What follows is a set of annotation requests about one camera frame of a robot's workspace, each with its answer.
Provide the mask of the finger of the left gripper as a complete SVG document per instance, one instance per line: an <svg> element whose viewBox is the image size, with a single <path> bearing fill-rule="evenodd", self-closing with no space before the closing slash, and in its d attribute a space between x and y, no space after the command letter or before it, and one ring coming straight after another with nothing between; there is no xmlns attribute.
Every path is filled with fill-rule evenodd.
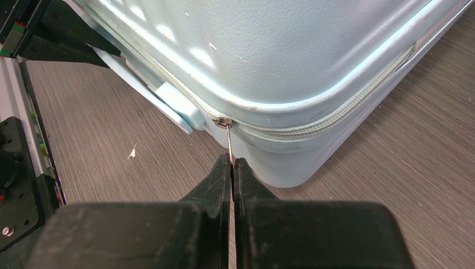
<svg viewBox="0 0 475 269"><path fill-rule="evenodd" d="M87 36L101 36L65 1L50 1L40 22L53 35L67 35L74 39L83 40L85 40ZM107 53L115 56L121 55L121 51L111 42L110 52Z"/></svg>
<svg viewBox="0 0 475 269"><path fill-rule="evenodd" d="M36 33L22 40L20 56L31 61L88 63L100 67L107 64L95 49L110 52L110 42L101 36L87 36L85 40L67 35Z"/></svg>

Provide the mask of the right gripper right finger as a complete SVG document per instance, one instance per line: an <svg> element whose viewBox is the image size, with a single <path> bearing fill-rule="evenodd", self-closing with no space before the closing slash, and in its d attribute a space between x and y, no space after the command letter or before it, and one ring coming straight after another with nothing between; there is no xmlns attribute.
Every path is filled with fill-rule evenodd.
<svg viewBox="0 0 475 269"><path fill-rule="evenodd" d="M414 268L399 225L368 201L281 200L234 164L237 268Z"/></svg>

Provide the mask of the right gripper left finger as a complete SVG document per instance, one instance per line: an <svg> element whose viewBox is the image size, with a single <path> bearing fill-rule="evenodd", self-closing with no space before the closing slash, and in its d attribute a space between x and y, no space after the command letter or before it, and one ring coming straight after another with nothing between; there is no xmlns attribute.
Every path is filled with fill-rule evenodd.
<svg viewBox="0 0 475 269"><path fill-rule="evenodd" d="M228 268L226 154L175 202L77 203L47 222L28 268Z"/></svg>

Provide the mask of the metal zipper pull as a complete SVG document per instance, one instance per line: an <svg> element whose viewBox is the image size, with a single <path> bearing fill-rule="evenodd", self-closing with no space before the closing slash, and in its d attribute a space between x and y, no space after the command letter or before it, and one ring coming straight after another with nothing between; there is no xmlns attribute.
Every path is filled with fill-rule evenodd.
<svg viewBox="0 0 475 269"><path fill-rule="evenodd" d="M217 127L226 130L226 141L227 141L227 150L230 162L234 163L233 153L232 153L232 145L231 145L231 128L233 125L233 120L229 118L218 118L214 120L214 123Z"/></svg>

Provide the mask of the light blue hard-shell suitcase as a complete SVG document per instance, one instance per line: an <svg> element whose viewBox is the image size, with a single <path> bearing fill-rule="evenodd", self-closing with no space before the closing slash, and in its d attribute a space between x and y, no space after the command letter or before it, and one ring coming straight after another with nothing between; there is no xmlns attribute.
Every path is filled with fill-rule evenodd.
<svg viewBox="0 0 475 269"><path fill-rule="evenodd" d="M185 133L263 182L306 182L471 1L73 1L95 53Z"/></svg>

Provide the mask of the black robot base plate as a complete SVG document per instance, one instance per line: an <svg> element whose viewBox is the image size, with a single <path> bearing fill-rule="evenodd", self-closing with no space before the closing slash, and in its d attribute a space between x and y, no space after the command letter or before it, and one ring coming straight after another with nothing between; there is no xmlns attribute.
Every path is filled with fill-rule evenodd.
<svg viewBox="0 0 475 269"><path fill-rule="evenodd" d="M54 180L34 171L21 120L1 122L1 252L42 227L59 208Z"/></svg>

